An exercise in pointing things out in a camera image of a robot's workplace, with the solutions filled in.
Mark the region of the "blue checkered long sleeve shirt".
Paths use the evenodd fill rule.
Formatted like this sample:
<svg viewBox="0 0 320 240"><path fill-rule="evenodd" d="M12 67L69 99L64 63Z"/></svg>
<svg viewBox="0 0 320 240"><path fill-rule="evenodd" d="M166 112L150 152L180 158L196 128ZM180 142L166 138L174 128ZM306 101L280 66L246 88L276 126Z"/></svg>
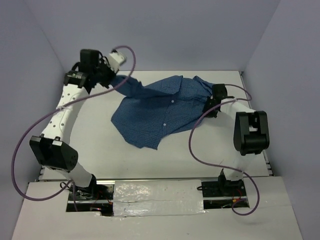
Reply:
<svg viewBox="0 0 320 240"><path fill-rule="evenodd" d="M212 87L198 76L174 75L148 85L130 77L117 89L124 98L111 122L127 143L156 150L164 137L193 128Z"/></svg>

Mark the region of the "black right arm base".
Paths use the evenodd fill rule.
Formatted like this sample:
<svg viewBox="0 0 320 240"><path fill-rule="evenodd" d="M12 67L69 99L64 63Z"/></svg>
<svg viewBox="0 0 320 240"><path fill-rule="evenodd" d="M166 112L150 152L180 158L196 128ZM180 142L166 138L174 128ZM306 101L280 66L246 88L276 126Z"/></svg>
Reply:
<svg viewBox="0 0 320 240"><path fill-rule="evenodd" d="M235 208L249 207L243 180L227 180L223 169L216 180L202 181L197 190L202 192L205 210L230 209L234 203Z"/></svg>

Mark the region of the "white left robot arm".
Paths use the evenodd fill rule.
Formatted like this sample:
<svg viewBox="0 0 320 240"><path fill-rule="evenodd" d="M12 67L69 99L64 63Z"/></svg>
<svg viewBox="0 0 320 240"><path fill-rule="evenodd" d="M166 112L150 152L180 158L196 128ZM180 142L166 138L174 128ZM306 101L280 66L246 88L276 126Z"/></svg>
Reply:
<svg viewBox="0 0 320 240"><path fill-rule="evenodd" d="M98 194L98 186L95 177L78 162L78 152L69 145L72 129L84 104L83 98L90 95L96 84L107 86L126 60L116 50L103 56L98 50L82 49L80 61L64 75L57 112L42 133L29 140L38 163L72 180L86 199Z"/></svg>

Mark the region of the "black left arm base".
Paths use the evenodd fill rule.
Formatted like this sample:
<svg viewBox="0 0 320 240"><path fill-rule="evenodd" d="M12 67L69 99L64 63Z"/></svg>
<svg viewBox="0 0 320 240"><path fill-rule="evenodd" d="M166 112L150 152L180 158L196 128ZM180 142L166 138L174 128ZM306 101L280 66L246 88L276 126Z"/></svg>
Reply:
<svg viewBox="0 0 320 240"><path fill-rule="evenodd" d="M98 184L97 189L93 193L88 193L70 185L68 190L68 199L66 204L67 213L80 212L97 212L105 217L114 215L113 199L114 199L114 184Z"/></svg>

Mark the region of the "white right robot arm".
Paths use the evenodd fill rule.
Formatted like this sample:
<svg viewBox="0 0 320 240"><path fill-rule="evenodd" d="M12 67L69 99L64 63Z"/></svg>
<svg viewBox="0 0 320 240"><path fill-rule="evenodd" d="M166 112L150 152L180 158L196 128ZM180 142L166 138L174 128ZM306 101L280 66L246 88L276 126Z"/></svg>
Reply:
<svg viewBox="0 0 320 240"><path fill-rule="evenodd" d="M225 178L217 183L221 195L228 196L235 189L233 181L243 178L248 166L270 145L268 116L265 111L254 110L244 105L248 99L236 98L227 91L228 84L214 84L212 94L207 98L202 113L206 118L216 118L224 113L233 121L233 146L238 157L231 167L223 166L220 174Z"/></svg>

